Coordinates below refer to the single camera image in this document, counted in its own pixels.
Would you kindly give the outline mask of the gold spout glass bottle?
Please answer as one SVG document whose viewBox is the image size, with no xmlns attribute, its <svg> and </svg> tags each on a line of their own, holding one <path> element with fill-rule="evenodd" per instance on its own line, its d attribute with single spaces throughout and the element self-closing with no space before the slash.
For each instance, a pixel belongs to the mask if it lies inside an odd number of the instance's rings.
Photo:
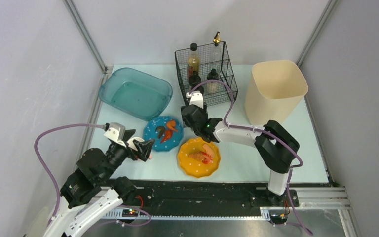
<svg viewBox="0 0 379 237">
<path fill-rule="evenodd" d="M 217 31 L 215 36 L 213 37 L 213 46 L 212 51 L 210 53 L 211 56 L 211 62 L 214 65 L 214 68 L 219 71 L 221 69 L 222 65 L 222 49 L 220 46 L 221 38 L 220 38 L 220 31 Z"/>
</svg>

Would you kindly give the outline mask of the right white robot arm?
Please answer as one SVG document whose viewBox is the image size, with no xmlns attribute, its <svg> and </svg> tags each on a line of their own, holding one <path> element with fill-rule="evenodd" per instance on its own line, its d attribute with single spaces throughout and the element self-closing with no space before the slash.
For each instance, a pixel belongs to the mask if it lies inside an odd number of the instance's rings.
<svg viewBox="0 0 379 237">
<path fill-rule="evenodd" d="M 287 190 L 292 162 L 297 159 L 298 141 L 278 122 L 268 121 L 263 128 L 225 123 L 221 118 L 209 118 L 207 106 L 181 107 L 183 123 L 205 142 L 230 142 L 257 149 L 266 166 L 270 169 L 267 190 L 282 196 Z"/>
</svg>

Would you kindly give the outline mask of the white-bead shaker jar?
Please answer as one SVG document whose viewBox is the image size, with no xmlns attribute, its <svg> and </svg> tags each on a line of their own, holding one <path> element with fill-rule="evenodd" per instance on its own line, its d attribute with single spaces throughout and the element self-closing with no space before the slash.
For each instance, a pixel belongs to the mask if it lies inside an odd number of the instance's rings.
<svg viewBox="0 0 379 237">
<path fill-rule="evenodd" d="M 198 71 L 193 71 L 192 75 L 188 78 L 188 84 L 191 90 L 193 90 L 198 84 L 201 83 L 201 77 Z"/>
</svg>

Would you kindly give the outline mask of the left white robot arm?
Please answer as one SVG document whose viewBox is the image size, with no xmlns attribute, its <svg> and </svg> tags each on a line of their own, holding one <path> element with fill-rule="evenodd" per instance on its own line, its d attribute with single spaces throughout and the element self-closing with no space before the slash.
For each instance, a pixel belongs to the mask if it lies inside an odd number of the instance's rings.
<svg viewBox="0 0 379 237">
<path fill-rule="evenodd" d="M 110 141 L 106 152 L 98 148 L 86 150 L 77 161 L 77 169 L 59 187 L 54 175 L 44 162 L 38 150 L 40 139 L 54 131 L 71 127 L 93 127 L 104 130 Z M 126 129 L 118 123 L 73 124 L 50 129 L 40 134 L 34 142 L 35 153 L 49 175 L 56 190 L 56 204 L 53 213 L 44 207 L 31 223 L 27 237 L 80 237 L 92 225 L 113 208 L 127 204 L 137 196 L 136 186 L 127 178 L 119 177 L 93 204 L 90 201 L 102 190 L 113 173 L 127 159 L 151 159 L 154 139 L 135 137 L 134 129 Z"/>
</svg>

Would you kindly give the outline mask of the brown sauce bottle black cap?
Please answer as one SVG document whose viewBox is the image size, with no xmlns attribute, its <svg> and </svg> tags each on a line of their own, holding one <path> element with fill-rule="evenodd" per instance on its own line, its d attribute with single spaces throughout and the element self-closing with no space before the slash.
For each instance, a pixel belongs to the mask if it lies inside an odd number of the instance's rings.
<svg viewBox="0 0 379 237">
<path fill-rule="evenodd" d="M 200 58 L 197 49 L 198 45 L 196 43 L 190 45 L 190 52 L 187 58 L 187 78 L 199 72 Z"/>
</svg>

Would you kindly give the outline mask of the white powder dispenser bottle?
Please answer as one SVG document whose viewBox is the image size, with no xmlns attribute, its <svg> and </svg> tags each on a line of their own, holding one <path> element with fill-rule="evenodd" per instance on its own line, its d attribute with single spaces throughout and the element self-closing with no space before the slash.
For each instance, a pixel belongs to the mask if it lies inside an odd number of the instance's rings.
<svg viewBox="0 0 379 237">
<path fill-rule="evenodd" d="M 212 68 L 210 73 L 207 75 L 207 80 L 212 81 L 207 84 L 207 92 L 209 94 L 217 93 L 219 90 L 219 85 L 215 83 L 216 80 L 219 80 L 219 74 L 215 68 Z"/>
</svg>

